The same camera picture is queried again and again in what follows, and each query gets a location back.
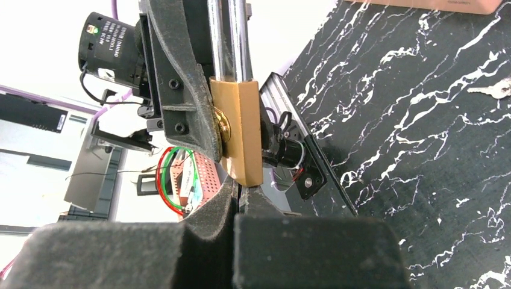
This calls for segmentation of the silver key bunch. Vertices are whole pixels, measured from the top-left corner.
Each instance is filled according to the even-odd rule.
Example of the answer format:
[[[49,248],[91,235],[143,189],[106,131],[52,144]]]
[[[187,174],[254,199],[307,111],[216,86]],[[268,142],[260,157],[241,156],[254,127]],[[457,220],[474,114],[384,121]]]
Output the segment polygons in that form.
[[[482,93],[489,95],[494,99],[504,99],[510,96],[510,77],[498,81],[488,87],[471,87],[467,89],[468,93]]]

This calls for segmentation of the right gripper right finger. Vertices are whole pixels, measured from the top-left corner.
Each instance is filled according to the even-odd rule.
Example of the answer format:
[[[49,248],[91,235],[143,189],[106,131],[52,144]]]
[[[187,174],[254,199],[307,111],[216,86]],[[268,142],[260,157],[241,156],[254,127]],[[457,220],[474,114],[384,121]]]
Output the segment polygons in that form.
[[[397,238],[377,219],[287,216],[260,187],[234,218],[234,288],[408,288]]]

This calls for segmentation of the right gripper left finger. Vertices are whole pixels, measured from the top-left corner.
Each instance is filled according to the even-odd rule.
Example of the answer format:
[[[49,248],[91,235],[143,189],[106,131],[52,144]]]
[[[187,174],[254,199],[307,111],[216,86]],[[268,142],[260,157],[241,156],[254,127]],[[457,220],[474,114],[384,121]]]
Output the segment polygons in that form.
[[[27,240],[2,288],[230,288],[234,194],[227,178],[177,223],[58,222]]]

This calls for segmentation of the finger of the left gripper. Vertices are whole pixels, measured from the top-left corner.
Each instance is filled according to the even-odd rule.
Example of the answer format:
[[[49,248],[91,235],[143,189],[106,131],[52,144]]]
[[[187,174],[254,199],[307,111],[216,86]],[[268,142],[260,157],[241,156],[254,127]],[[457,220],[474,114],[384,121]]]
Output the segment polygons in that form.
[[[270,121],[261,98],[259,98],[259,109],[262,158],[264,160],[276,160],[280,145],[274,130],[274,124]]]

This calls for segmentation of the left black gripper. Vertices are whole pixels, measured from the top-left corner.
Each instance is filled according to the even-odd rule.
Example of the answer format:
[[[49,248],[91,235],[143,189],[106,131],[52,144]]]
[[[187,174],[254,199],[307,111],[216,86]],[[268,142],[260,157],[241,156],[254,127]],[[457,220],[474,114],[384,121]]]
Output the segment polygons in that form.
[[[141,1],[139,7],[137,46],[167,141],[220,161],[222,142],[209,84],[214,69],[207,1]]]

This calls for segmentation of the brass padlock long shackle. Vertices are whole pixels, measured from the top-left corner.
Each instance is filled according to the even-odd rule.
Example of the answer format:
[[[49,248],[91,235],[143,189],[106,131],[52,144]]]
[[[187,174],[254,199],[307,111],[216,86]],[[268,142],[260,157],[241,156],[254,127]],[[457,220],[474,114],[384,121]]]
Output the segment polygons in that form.
[[[263,182],[259,84],[254,80],[248,43],[246,1],[208,1],[214,75],[210,91],[223,153],[221,164],[236,182]]]

